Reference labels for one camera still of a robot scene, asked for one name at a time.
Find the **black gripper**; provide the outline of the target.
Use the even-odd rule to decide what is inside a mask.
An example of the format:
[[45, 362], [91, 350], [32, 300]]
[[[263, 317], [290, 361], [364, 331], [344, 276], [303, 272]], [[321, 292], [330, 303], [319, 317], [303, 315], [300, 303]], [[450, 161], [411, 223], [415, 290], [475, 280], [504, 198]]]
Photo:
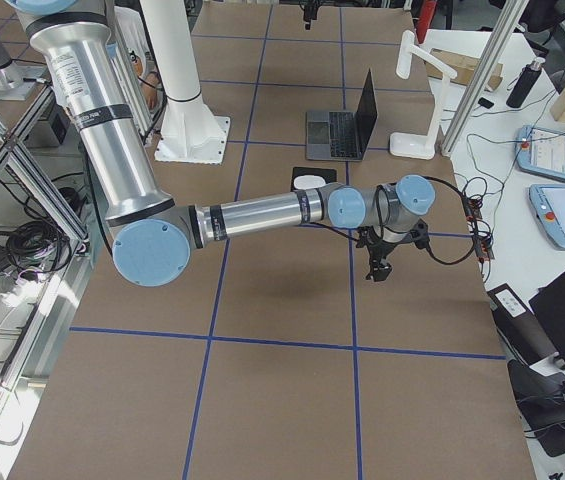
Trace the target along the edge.
[[306, 30], [310, 30], [312, 22], [317, 20], [318, 0], [306, 0], [302, 4], [303, 22]]
[[380, 227], [380, 233], [373, 226], [360, 227], [357, 230], [357, 248], [366, 248], [369, 255], [369, 271], [365, 276], [368, 281], [386, 281], [392, 272], [388, 256], [405, 239], [404, 233]]

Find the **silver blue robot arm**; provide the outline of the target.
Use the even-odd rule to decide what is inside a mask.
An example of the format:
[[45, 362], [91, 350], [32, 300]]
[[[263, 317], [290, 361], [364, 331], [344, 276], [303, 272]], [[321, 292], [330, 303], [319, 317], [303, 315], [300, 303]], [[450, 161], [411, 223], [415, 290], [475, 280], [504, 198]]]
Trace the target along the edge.
[[434, 203], [430, 181], [408, 175], [371, 190], [330, 183], [210, 207], [180, 207], [155, 179], [115, 74], [111, 3], [17, 1], [14, 9], [31, 46], [44, 56], [57, 98], [85, 145], [109, 204], [113, 262], [134, 284], [172, 282], [192, 251], [209, 242], [321, 220], [340, 230], [370, 230], [392, 250]]

